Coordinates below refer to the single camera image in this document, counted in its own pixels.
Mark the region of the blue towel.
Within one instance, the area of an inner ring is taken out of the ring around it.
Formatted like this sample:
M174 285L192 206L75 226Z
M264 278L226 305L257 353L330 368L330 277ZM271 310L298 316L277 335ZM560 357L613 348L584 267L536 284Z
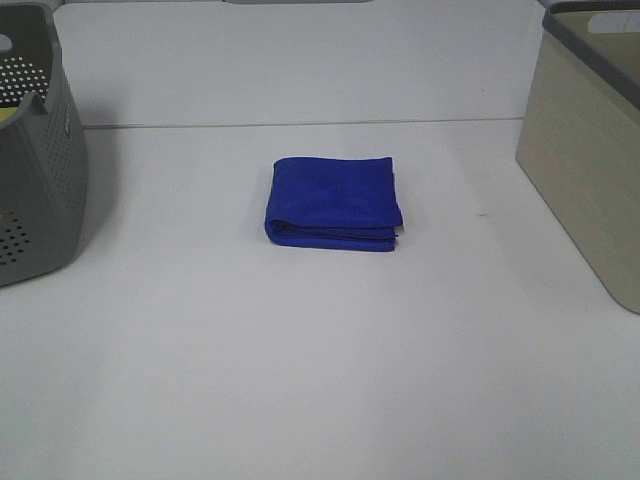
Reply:
M288 157L273 165L264 228L277 245L391 252L402 225L390 157Z

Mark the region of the beige plastic storage bin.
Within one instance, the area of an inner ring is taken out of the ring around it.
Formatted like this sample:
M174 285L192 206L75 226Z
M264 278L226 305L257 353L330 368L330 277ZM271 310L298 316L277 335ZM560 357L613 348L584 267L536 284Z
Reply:
M639 4L549 5L516 161L609 295L639 310Z

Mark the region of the grey perforated plastic basket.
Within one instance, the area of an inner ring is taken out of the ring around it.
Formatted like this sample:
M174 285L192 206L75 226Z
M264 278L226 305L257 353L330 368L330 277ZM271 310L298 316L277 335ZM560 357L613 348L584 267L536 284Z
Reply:
M50 7L1 7L1 284L67 265L78 249L89 162Z

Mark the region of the yellow-green cloth in basket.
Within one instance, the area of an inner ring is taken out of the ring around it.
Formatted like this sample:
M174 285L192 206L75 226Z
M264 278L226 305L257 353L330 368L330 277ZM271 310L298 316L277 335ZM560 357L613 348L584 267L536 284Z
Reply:
M1 106L0 107L0 124L1 128L7 128L14 123L19 116L20 108L18 106Z

